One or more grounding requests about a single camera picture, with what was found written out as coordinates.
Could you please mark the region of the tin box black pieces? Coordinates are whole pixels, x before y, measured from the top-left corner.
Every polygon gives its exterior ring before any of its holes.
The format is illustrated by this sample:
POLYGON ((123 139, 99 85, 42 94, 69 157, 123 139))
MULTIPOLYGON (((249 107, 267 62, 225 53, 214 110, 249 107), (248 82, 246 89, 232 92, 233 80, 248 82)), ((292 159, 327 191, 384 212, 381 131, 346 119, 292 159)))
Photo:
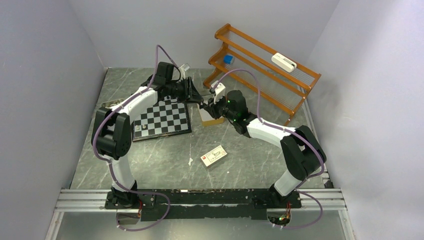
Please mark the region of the tin box black pieces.
POLYGON ((223 124, 225 118, 218 114, 217 109, 213 105, 198 104, 198 112, 200 114, 201 124, 203 127, 223 124))

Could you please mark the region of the white red card box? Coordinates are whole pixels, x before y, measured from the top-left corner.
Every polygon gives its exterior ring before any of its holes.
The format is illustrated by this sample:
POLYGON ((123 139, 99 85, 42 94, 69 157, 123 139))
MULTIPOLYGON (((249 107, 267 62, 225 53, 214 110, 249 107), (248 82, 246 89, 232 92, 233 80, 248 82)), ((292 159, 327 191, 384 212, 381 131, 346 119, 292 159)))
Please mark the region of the white red card box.
POLYGON ((214 149, 212 149, 211 151, 207 152, 206 154, 202 155, 200 159, 206 167, 210 167, 215 162, 224 158, 227 155, 228 153, 224 150, 224 148, 221 145, 219 145, 215 147, 214 149))

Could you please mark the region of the blue block on rack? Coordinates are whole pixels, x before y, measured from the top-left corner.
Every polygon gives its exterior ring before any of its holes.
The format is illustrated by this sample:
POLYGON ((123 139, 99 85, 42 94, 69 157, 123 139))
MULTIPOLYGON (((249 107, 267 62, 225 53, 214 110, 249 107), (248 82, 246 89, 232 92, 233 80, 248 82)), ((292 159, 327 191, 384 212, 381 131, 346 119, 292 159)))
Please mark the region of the blue block on rack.
POLYGON ((230 55, 230 54, 226 54, 226 55, 223 57, 222 62, 223 62, 224 64, 226 64, 226 65, 232 65, 232 64, 233 64, 233 62, 234 62, 234 60, 235 60, 235 57, 234 57, 234 56, 232 56, 232 55, 230 55))

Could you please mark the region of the white device on rack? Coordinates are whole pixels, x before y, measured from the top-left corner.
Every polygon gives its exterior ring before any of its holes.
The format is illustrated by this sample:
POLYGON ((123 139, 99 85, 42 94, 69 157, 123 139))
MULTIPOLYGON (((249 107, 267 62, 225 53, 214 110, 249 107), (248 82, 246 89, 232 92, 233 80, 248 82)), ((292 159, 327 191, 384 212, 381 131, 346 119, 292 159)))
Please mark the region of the white device on rack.
POLYGON ((276 52, 272 57, 271 61, 283 69, 284 71, 291 73, 297 68, 297 63, 282 55, 279 52, 276 52))

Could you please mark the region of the tin box white pieces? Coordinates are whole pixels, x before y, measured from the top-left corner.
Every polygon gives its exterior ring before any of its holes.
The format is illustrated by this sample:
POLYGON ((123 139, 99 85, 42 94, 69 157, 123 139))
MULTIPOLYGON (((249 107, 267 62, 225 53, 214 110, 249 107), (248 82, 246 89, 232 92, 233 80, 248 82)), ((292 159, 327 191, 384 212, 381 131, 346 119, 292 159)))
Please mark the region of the tin box white pieces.
POLYGON ((105 102, 101 103, 100 107, 112 109, 114 106, 121 104, 124 100, 125 100, 124 98, 118 98, 118 99, 114 99, 114 100, 105 101, 105 102))

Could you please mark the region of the orange wooden rack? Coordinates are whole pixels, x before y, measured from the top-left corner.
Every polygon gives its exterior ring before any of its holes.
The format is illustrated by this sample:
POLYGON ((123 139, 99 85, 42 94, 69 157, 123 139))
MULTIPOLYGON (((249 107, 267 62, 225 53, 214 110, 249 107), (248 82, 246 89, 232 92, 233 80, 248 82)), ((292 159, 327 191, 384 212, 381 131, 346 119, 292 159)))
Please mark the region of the orange wooden rack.
POLYGON ((203 81, 210 87, 219 75, 229 73, 229 76, 245 85, 252 91, 257 91, 256 80, 259 80, 261 97, 271 102, 286 113, 288 125, 297 111, 306 101, 321 74, 298 63, 292 72, 286 72, 271 60, 277 50, 236 29, 229 23, 219 28, 215 39, 221 41, 220 49, 212 55, 208 63, 214 66, 212 74, 203 81), (233 64, 224 64, 225 55, 234 56, 233 64))

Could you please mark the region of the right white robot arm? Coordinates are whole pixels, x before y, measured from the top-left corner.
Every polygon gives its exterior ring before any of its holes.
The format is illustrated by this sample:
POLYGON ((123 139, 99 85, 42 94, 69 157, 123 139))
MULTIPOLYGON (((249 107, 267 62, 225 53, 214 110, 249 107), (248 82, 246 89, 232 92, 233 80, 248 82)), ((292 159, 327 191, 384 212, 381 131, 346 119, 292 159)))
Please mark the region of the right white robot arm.
POLYGON ((211 93, 212 97, 203 106, 211 117, 224 117, 238 134, 281 148, 287 169, 270 187, 269 199, 275 207, 287 203, 289 194, 308 178, 323 173, 327 157, 308 126, 285 127, 264 120, 249 111, 239 90, 231 90, 227 95, 216 90, 211 93))

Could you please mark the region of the black white chessboard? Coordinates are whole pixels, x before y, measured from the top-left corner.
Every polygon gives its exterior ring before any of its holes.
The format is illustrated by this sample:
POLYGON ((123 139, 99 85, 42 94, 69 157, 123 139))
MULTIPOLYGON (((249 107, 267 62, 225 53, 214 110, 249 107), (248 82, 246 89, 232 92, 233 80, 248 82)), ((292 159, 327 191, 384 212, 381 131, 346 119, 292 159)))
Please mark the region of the black white chessboard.
POLYGON ((192 125, 187 104, 169 96, 147 108, 132 123, 133 142, 191 132, 192 125))

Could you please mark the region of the black mounting base plate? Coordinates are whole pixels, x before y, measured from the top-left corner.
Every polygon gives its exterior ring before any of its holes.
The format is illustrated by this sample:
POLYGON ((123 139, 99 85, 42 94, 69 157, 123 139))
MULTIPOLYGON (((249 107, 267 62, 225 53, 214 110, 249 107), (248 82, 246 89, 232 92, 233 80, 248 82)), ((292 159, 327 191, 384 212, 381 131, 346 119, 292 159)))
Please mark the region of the black mounting base plate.
POLYGON ((268 210, 301 207, 301 198, 297 191, 280 196, 275 190, 268 188, 141 189, 138 194, 111 190, 104 202, 107 210, 135 210, 141 214, 142 222, 160 218, 267 220, 268 210))

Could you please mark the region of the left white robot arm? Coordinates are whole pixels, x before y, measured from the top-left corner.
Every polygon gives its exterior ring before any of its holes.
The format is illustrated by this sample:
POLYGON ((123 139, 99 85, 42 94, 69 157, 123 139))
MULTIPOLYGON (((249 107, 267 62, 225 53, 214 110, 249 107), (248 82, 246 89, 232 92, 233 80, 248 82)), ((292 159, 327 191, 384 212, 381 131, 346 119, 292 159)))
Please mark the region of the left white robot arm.
POLYGON ((113 197, 126 208, 139 200, 137 182, 132 175, 128 152, 132 144, 132 124, 137 116, 167 98, 179 103, 199 103, 202 97, 186 76, 187 64, 180 67, 160 62, 155 72, 123 102, 95 113, 91 144, 97 158, 105 161, 112 177, 113 197))

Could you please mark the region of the aluminium rail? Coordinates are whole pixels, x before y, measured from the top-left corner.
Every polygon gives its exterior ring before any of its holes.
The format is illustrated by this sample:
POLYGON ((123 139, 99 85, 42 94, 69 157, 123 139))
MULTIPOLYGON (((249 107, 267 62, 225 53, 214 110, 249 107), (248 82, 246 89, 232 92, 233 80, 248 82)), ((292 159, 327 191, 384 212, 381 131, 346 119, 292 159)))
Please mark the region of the aluminium rail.
MULTIPOLYGON (((302 188, 308 194, 301 195, 301 209, 318 211, 317 199, 325 211, 346 211, 347 205, 339 188, 302 188)), ((57 212, 106 212, 107 189, 63 189, 60 191, 54 210, 57 212)))

